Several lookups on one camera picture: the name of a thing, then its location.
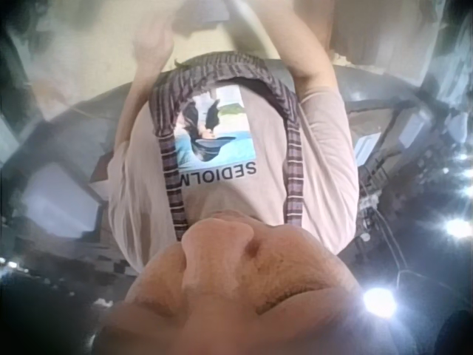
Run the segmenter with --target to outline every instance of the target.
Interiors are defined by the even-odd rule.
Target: bright light
[[[385,288],[372,288],[363,296],[364,305],[374,315],[389,319],[395,313],[396,301],[390,290]]]
[[[466,196],[473,198],[473,186],[466,187],[466,188],[463,190],[463,193],[464,193]]]
[[[473,169],[468,169],[463,172],[465,178],[473,178]]]
[[[461,219],[450,220],[447,222],[446,231],[456,238],[466,238],[473,235],[472,224]]]

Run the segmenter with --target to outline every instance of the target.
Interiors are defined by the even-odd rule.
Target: cow image
[[[192,152],[204,162],[215,159],[220,154],[222,147],[235,140],[235,137],[215,138],[215,127],[220,125],[219,103],[220,100],[215,100],[208,109],[205,125],[199,124],[199,110],[194,100],[183,110],[186,123],[184,129],[191,138]]]

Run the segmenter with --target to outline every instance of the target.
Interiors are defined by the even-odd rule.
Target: graphic print
[[[193,97],[177,119],[174,136],[181,172],[256,159],[238,85],[212,89]]]

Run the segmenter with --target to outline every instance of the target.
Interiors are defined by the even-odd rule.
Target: forearm
[[[148,75],[138,70],[132,87],[126,97],[125,105],[118,122],[117,134],[115,136],[115,151],[132,136],[133,126],[141,109],[148,101],[152,87],[158,74]]]
[[[248,3],[293,76],[299,97],[317,87],[338,89],[325,49],[286,1],[248,0]]]

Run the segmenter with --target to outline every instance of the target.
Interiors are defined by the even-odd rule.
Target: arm
[[[118,122],[115,151],[123,142],[130,141],[138,113],[148,101],[153,85],[172,54],[174,42],[171,18],[162,20],[155,15],[143,22],[134,46],[137,72]]]
[[[247,0],[286,64],[302,100],[318,87],[338,90],[325,49],[309,27],[282,0]]]

